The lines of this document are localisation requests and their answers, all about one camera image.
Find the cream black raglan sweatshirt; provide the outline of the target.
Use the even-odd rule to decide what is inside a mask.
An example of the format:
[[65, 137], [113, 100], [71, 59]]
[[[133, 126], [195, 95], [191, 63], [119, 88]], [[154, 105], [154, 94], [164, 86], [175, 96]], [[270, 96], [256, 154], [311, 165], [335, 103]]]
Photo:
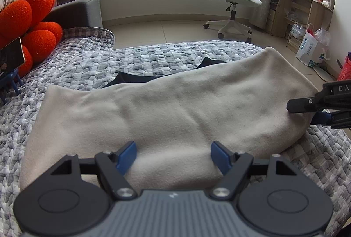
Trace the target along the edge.
[[127, 172], [134, 189], [205, 188], [220, 173], [210, 157], [219, 141], [258, 158], [301, 138], [310, 113], [291, 114], [288, 100], [317, 88], [271, 47], [234, 62], [92, 91], [47, 88], [27, 140], [20, 188], [66, 154], [91, 158], [128, 141], [137, 158]]

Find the blue stool phone stand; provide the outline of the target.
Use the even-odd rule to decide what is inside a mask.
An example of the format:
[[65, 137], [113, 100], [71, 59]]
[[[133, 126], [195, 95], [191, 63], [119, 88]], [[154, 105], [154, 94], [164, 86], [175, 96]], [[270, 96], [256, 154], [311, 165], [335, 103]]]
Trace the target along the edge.
[[3, 104], [7, 103], [3, 92], [9, 92], [9, 86], [13, 87], [13, 90], [17, 95], [21, 94], [21, 91], [17, 87], [17, 83], [19, 83], [20, 86], [23, 86], [23, 81], [18, 74], [18, 69], [14, 69], [12, 72], [9, 72], [1, 78], [1, 101]]

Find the smartphone playing video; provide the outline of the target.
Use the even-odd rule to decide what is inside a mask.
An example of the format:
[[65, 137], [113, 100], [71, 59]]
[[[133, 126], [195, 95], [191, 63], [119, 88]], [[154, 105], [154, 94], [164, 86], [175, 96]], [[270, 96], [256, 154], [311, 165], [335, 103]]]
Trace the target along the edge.
[[1, 78], [18, 69], [25, 62], [21, 38], [16, 38], [1, 49]]

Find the white blue paper bag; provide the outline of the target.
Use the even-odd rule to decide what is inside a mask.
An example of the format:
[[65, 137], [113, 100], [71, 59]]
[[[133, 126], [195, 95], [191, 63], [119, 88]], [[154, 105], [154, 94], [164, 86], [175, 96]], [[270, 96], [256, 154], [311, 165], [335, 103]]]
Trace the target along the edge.
[[313, 24], [308, 24], [296, 58], [308, 67], [318, 67], [322, 62], [331, 59], [330, 41], [331, 35], [328, 31], [319, 28], [313, 32]]

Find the wooden desk shelf unit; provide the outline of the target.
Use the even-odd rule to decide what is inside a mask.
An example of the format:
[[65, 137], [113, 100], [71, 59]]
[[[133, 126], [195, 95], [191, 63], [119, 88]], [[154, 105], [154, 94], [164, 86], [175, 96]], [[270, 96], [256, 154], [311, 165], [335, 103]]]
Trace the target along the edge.
[[265, 30], [286, 38], [286, 47], [297, 52], [308, 24], [313, 31], [330, 27], [336, 0], [271, 0]]

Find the red flower plush cushion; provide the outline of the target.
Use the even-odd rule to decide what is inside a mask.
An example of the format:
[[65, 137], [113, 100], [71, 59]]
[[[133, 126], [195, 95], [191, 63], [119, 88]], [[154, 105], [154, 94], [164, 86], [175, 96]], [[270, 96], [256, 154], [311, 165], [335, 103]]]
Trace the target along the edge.
[[1, 10], [1, 49], [21, 40], [21, 78], [48, 58], [63, 37], [60, 24], [45, 20], [55, 3], [56, 0], [14, 0]]

